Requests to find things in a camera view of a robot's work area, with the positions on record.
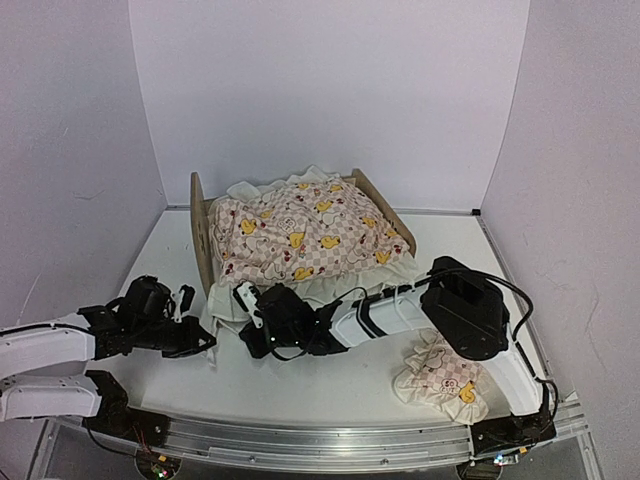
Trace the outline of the duck print ruffled bed cover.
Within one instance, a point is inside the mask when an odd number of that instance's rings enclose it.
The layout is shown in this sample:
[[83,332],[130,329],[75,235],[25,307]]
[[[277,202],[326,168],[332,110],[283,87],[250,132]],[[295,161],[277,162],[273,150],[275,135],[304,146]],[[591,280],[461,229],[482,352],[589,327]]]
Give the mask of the duck print ruffled bed cover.
[[[259,291],[281,283],[314,309],[416,282],[415,257],[378,207],[317,168],[268,185],[237,183],[215,198],[208,220],[216,274],[208,311],[238,336],[251,321],[233,297],[244,281]],[[279,352],[282,361],[302,356]]]

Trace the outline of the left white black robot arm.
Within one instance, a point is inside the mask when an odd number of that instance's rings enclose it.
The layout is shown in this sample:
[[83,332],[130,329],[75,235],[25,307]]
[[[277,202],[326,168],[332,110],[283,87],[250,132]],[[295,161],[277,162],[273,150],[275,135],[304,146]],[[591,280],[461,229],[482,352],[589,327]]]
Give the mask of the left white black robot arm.
[[75,416],[91,433],[162,446],[168,416],[134,408],[126,390],[104,370],[50,373],[70,363],[127,356],[136,349],[175,360],[199,355],[217,340],[189,310],[195,290],[172,292],[153,276],[133,280],[126,293],[48,322],[1,332],[1,419]]

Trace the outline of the wooden pet bed frame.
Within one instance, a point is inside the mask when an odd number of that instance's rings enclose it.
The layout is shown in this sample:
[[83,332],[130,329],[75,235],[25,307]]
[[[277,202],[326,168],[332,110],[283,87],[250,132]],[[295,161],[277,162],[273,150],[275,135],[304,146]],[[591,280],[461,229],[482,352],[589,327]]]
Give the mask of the wooden pet bed frame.
[[[416,256],[417,243],[414,235],[405,223],[400,219],[395,210],[390,206],[384,196],[359,168],[353,168],[349,176],[344,180],[359,188],[381,211],[384,218],[391,224],[396,232],[409,246],[409,253]],[[214,256],[210,237],[208,212],[215,198],[206,198],[199,174],[190,174],[190,220],[194,245],[195,258],[198,272],[205,296],[209,295],[211,287],[216,282],[214,272]]]

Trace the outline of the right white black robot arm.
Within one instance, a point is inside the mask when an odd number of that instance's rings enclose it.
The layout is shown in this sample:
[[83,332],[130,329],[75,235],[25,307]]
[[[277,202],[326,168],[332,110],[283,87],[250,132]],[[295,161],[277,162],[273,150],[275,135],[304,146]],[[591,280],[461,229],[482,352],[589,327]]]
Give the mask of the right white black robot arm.
[[279,358],[282,348],[296,348],[302,356],[335,355],[365,342],[435,329],[455,354],[479,363],[508,402],[509,415],[471,429],[473,450],[483,456],[511,454],[556,436],[557,386],[535,372],[518,340],[533,311],[512,325],[504,289],[528,297],[500,277],[443,256],[413,284],[360,299],[342,295],[317,309],[281,283],[259,291],[245,281],[233,297],[251,319],[240,338],[255,359]]

